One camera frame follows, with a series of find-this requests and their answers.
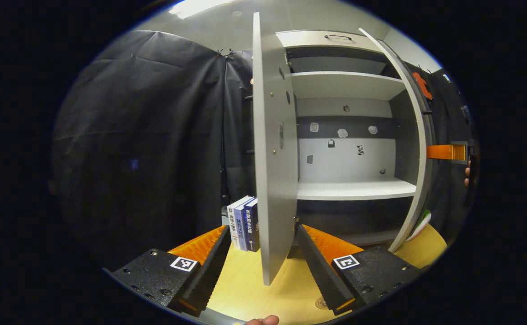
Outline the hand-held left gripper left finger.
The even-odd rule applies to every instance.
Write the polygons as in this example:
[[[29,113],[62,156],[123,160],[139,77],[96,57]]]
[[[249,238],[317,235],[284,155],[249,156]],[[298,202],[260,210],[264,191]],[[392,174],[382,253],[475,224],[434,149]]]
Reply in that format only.
[[[208,302],[232,243],[222,225],[171,249],[149,249],[111,275],[123,286],[174,312],[200,316]]]

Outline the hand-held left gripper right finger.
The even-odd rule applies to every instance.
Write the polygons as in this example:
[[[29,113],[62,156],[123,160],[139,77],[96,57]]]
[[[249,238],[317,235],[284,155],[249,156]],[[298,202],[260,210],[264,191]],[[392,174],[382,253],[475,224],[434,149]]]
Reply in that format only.
[[[387,249],[363,249],[299,224],[296,237],[327,308],[338,316],[374,304],[416,280],[420,268]]]

